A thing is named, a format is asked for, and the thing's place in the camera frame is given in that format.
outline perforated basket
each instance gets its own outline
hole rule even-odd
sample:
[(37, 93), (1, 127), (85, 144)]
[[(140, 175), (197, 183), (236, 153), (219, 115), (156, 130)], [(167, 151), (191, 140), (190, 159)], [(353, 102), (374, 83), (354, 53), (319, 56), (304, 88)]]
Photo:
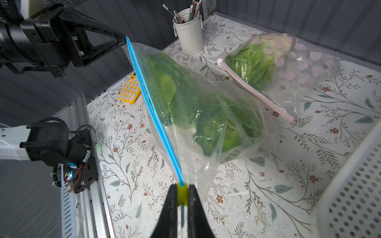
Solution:
[(381, 120), (324, 192), (320, 238), (381, 238)]

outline floral pattern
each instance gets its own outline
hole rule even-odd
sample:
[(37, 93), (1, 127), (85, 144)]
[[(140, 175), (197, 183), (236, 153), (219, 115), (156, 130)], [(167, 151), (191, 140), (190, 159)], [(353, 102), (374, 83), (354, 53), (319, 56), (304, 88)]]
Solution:
[[(178, 41), (164, 51), (209, 80), (229, 80), (215, 57), (262, 32), (217, 15), (204, 26), (200, 53), (183, 54)], [(320, 196), (381, 116), (381, 74), (340, 63), (340, 75), (303, 98), (293, 123), (268, 112), (280, 130), (276, 150), (219, 166), (203, 204), (216, 237), (317, 237), (314, 208)], [(118, 238), (149, 237), (176, 181), (152, 135), (143, 98), (134, 104), (117, 99), (128, 78), (92, 101), (88, 112), (109, 225)], [(178, 233), (186, 236), (186, 225)]]

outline bagged lettuce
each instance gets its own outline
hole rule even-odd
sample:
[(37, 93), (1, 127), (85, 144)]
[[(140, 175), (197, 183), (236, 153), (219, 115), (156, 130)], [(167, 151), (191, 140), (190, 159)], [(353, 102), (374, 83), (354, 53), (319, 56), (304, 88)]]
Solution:
[(290, 122), (300, 99), (340, 67), (324, 48), (288, 34), (263, 33), (216, 58), (232, 78)]
[[(167, 155), (172, 147), (180, 176), (205, 197), (220, 163), (252, 154), (269, 137), (269, 119), (261, 104), (237, 86), (211, 82), (155, 48), (139, 43), (130, 47), (138, 80), (144, 78), (146, 84), (143, 88), (140, 82), (142, 93), (146, 89), (150, 98), (148, 102), (145, 98), (146, 104), (155, 109), (170, 140), (165, 147), (160, 128), (153, 126), (156, 115), (150, 113), (160, 151), (178, 180), (177, 165)], [(131, 60), (131, 49), (124, 48)]]

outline lettuce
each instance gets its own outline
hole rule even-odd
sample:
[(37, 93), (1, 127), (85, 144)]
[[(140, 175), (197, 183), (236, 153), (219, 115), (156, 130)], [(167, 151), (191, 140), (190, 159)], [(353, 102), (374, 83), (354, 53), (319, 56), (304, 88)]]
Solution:
[(180, 67), (167, 54), (146, 55), (139, 65), (149, 77), (147, 87), (163, 125), (182, 129), (194, 126), (193, 140), (204, 155), (213, 155), (221, 136), (222, 153), (239, 147), (247, 137), (251, 143), (262, 138), (262, 120), (254, 109), (245, 110), (244, 101), (232, 101), (205, 89), (197, 80), (200, 75)]
[[(270, 82), (271, 74), (276, 70), (274, 60), (283, 58), (291, 48), (291, 43), (285, 42), (287, 34), (266, 35), (270, 39), (256, 36), (247, 42), (236, 53), (225, 58), (226, 64), (253, 88), (263, 91)], [(272, 54), (266, 54), (264, 49), (270, 49)]]

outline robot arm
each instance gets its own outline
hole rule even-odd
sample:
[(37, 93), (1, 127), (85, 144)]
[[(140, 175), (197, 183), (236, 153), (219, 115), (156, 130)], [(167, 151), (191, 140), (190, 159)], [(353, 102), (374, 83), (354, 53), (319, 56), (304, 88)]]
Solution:
[(68, 138), (66, 123), (53, 117), (28, 126), (2, 128), (0, 159), (42, 160), (48, 166), (61, 163), (72, 167), (87, 162), (90, 146)]
[[(15, 0), (3, 2), (4, 5), (0, 3), (0, 67), (5, 65), (15, 74), (45, 71), (54, 77), (64, 77), (70, 62), (75, 67), (87, 66), (126, 43), (123, 32), (70, 7), (54, 4), (39, 10), (44, 6), (40, 0), (23, 0), (21, 12), (26, 18), (23, 19)], [(93, 46), (86, 31), (113, 40)], [(12, 64), (18, 62), (35, 66), (19, 71)]]

